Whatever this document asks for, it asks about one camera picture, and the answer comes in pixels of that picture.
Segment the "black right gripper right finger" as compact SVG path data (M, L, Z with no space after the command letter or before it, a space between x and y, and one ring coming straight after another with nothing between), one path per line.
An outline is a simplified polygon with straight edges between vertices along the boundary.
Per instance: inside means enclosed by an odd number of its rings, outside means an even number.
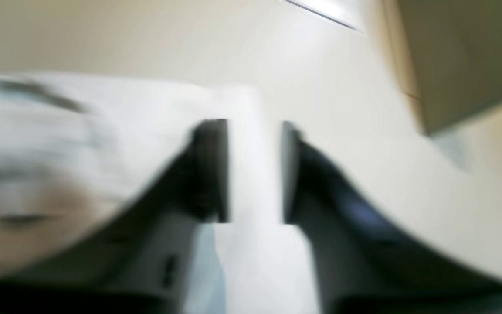
M502 314L502 280L422 244L384 217L289 121L284 222L311 245L325 314Z

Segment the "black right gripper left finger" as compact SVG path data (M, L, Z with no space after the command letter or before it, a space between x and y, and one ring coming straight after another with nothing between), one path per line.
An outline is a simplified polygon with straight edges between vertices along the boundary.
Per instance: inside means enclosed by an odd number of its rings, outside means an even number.
M229 218L228 165L227 120L203 120L119 216L2 278L0 314L179 314L197 229Z

